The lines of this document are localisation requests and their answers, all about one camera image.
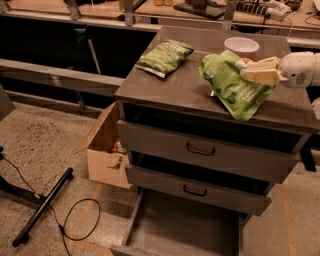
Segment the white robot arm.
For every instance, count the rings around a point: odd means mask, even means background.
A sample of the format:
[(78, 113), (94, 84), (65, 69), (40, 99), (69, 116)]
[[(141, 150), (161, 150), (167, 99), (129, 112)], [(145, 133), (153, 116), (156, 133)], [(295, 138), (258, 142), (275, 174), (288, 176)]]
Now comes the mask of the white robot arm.
[(239, 66), (242, 79), (266, 86), (289, 88), (320, 86), (320, 54), (294, 52), (282, 58), (269, 57)]

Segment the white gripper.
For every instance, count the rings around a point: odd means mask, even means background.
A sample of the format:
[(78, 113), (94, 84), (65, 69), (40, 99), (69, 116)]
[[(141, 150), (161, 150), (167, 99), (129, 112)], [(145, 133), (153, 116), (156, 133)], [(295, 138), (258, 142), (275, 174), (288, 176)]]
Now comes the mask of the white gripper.
[[(272, 69), (278, 64), (279, 70)], [(240, 76), (244, 80), (253, 83), (266, 86), (281, 83), (289, 88), (307, 88), (316, 85), (316, 54), (309, 51), (290, 53), (281, 60), (278, 57), (269, 57), (253, 63), (245, 63), (241, 58), (235, 66), (241, 70)]]

